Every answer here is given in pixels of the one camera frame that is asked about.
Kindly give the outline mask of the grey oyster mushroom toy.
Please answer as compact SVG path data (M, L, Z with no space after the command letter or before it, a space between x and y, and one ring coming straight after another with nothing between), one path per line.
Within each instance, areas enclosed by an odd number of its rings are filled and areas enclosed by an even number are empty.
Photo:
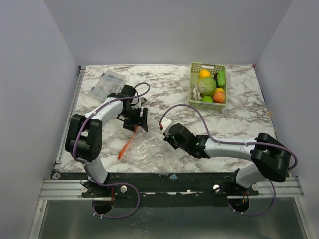
M199 88L198 88L198 84L197 83L194 83L193 84L193 87L192 87L192 90L191 90L191 99L194 100L194 101L201 101L202 100L202 96L201 96L201 93L199 91Z

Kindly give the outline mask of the peach toy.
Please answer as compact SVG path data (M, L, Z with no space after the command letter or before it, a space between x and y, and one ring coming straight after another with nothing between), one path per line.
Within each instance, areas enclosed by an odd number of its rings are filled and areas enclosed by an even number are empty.
M223 104L226 100L226 95L223 91L218 91L213 95L213 101L215 103Z

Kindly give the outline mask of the green cucumber toy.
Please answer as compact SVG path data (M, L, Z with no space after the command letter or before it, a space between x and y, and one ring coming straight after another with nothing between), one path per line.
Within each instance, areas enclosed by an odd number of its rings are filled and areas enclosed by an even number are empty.
M226 73L224 70L220 70L217 73L217 84L219 87L223 88L226 85Z

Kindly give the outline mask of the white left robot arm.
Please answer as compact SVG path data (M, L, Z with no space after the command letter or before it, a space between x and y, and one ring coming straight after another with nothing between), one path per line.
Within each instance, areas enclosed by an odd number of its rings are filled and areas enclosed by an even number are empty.
M138 94L136 87L124 85L119 93L110 93L94 110L71 117L65 141L65 150L73 159L82 164L88 179L94 183L93 190L98 196L110 193L111 185L107 182L108 171L100 159L103 127L113 118L123 122L123 129L135 132L139 127L148 132L148 109L142 107L143 96L148 89Z

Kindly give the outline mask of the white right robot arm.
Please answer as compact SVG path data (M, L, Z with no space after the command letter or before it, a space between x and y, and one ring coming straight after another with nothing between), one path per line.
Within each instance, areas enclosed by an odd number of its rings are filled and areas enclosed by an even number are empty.
M292 153L266 133L252 139L230 141L211 139L207 135L196 136L179 123L162 123L159 128L164 141L195 158L229 157L252 162L234 172L229 189L235 195L241 195L253 184L266 179L274 182L286 180Z

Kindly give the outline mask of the clear zip bag orange zipper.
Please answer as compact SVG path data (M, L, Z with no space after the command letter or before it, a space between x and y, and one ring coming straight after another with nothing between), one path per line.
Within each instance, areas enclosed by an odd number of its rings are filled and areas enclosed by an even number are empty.
M148 132L141 128L135 131L120 151L118 160L130 163L147 173L167 175L182 172L184 153L164 141L156 123L150 123L148 129Z

